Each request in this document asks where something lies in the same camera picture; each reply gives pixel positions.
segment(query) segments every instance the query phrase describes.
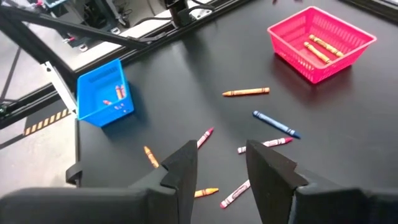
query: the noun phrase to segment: crayon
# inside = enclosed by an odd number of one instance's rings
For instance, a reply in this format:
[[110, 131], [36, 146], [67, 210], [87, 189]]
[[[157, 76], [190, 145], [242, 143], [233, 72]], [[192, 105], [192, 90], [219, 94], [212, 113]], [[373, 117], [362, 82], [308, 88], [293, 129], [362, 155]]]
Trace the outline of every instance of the crayon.
[[328, 58], [326, 55], [324, 55], [323, 53], [321, 53], [319, 50], [317, 50], [313, 45], [311, 45], [308, 42], [304, 42], [304, 46], [309, 49], [309, 51], [311, 51], [313, 54], [315, 54], [319, 59], [321, 59], [322, 61], [324, 61], [325, 63], [330, 63], [331, 60], [330, 58]]
[[116, 86], [116, 94], [119, 100], [123, 99], [122, 91], [119, 86]]
[[122, 96], [126, 96], [126, 90], [124, 89], [124, 85], [121, 85]]
[[198, 140], [198, 143], [197, 143], [198, 149], [210, 137], [210, 135], [213, 133], [213, 130], [214, 130], [214, 128], [210, 128], [209, 130], [207, 130], [205, 132], [205, 134], [202, 137], [200, 137], [200, 139]]
[[287, 133], [288, 135], [291, 135], [295, 138], [300, 139], [300, 135], [293, 129], [288, 128], [286, 125], [279, 123], [278, 121], [258, 112], [258, 111], [254, 111], [253, 112], [253, 116], [257, 117], [258, 119], [267, 122], [268, 124], [272, 125], [273, 127]]
[[229, 195], [225, 200], [220, 203], [221, 208], [226, 208], [229, 204], [235, 201], [243, 192], [250, 188], [250, 181], [247, 180], [238, 189], [236, 189], [231, 195]]
[[112, 104], [112, 102], [110, 102], [109, 100], [103, 100], [103, 103], [104, 103], [105, 105], [111, 105], [111, 104]]
[[197, 191], [195, 191], [195, 198], [211, 195], [211, 194], [216, 193], [217, 191], [218, 191], [217, 188], [197, 190]]
[[255, 88], [250, 90], [233, 90], [233, 91], [226, 91], [223, 93], [223, 96], [243, 96], [243, 95], [252, 95], [252, 94], [262, 94], [262, 93], [269, 93], [269, 88]]
[[158, 168], [159, 167], [159, 163], [157, 162], [157, 160], [155, 159], [153, 153], [150, 151], [150, 149], [147, 146], [144, 146], [144, 151], [145, 154], [147, 154], [147, 157], [150, 161], [150, 163], [155, 167]]
[[321, 45], [323, 48], [327, 49], [328, 51], [330, 51], [332, 54], [336, 55], [337, 57], [342, 57], [344, 56], [344, 54], [337, 50], [336, 48], [334, 48], [334, 46], [326, 43], [325, 41], [321, 40], [321, 38], [316, 37], [315, 35], [311, 34], [310, 35], [310, 39], [312, 41], [314, 41], [315, 43]]
[[[293, 141], [293, 138], [288, 137], [288, 138], [280, 138], [280, 139], [274, 139], [271, 141], [266, 141], [266, 142], [263, 142], [262, 144], [267, 147], [272, 147], [272, 146], [279, 146], [281, 144], [287, 144], [291, 141]], [[244, 152], [246, 152], [246, 146], [238, 148], [239, 154], [244, 153]]]

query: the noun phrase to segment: blue plastic container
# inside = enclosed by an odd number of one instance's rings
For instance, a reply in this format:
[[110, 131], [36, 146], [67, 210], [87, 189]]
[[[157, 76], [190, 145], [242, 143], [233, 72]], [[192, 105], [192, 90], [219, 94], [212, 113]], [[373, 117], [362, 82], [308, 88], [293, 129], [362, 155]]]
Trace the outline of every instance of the blue plastic container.
[[[119, 100], [116, 86], [123, 86], [125, 96]], [[79, 121], [102, 127], [134, 111], [129, 84], [119, 59], [113, 60], [77, 80]]]

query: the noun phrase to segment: metal frame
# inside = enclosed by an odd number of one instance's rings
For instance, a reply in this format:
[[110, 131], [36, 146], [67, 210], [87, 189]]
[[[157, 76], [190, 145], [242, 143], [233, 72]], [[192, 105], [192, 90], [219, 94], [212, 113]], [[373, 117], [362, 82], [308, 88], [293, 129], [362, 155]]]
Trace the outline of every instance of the metal frame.
[[[22, 47], [28, 54], [33, 56], [33, 58], [35, 58], [40, 64], [43, 64], [47, 61], [50, 62], [58, 70], [61, 78], [65, 81], [70, 91], [75, 92], [77, 78], [80, 75], [116, 58], [121, 59], [122, 65], [131, 63], [142, 55], [148, 54], [164, 44], [174, 41], [181, 35], [184, 35], [191, 30], [197, 29], [219, 17], [220, 15], [227, 13], [230, 10], [249, 1], [252, 0], [214, 0], [213, 2], [209, 3], [215, 8], [210, 15], [177, 28], [175, 27], [176, 24], [173, 21], [169, 22], [164, 26], [144, 35], [139, 40], [109, 34], [94, 28], [62, 22], [52, 17], [46, 17], [43, 15], [38, 15], [34, 12], [27, 12], [21, 9], [5, 6], [0, 6], [0, 30], [3, 31], [16, 44], [20, 45], [20, 47]], [[103, 57], [85, 65], [82, 68], [79, 68], [78, 70], [72, 71], [65, 62], [63, 62], [51, 49], [49, 49], [46, 44], [43, 43], [21, 21], [47, 26], [57, 30], [67, 30], [76, 34], [92, 37], [94, 39], [120, 44], [122, 47], [107, 55], [104, 55]], [[7, 106], [8, 114], [3, 118], [0, 117], [0, 129], [15, 123], [16, 121], [59, 99], [60, 96], [52, 84], [43, 86], [31, 94], [22, 97], [17, 103], [9, 104]]]

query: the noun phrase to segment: crayon tip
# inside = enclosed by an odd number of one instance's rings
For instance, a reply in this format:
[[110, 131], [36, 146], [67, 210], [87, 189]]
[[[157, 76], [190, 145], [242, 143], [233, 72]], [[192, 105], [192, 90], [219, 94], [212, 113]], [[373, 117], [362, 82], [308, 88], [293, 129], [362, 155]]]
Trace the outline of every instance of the crayon tip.
[[301, 139], [301, 136], [297, 132], [294, 132], [293, 137]]
[[285, 142], [286, 142], [286, 143], [291, 142], [291, 141], [293, 141], [293, 138], [292, 138], [292, 137], [287, 137], [287, 138], [285, 138]]

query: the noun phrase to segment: gray floor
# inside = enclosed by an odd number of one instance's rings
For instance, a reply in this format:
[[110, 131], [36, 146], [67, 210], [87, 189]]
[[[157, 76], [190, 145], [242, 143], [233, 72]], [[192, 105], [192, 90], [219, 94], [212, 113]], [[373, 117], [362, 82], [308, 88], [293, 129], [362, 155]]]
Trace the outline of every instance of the gray floor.
[[[128, 0], [131, 24], [143, 17], [152, 16], [146, 0]], [[163, 11], [157, 0], [150, 0], [156, 14]], [[80, 54], [62, 43], [62, 38], [52, 29], [30, 24], [45, 43], [65, 61]], [[0, 93], [8, 77], [18, 46], [0, 32]], [[40, 65], [27, 53], [21, 52], [16, 63], [7, 99], [18, 99], [49, 83], [42, 75]], [[59, 187], [65, 183], [65, 170], [75, 163], [74, 117], [37, 131], [34, 134], [0, 149], [0, 197], [25, 187]], [[25, 119], [0, 130], [0, 144], [23, 133]]]

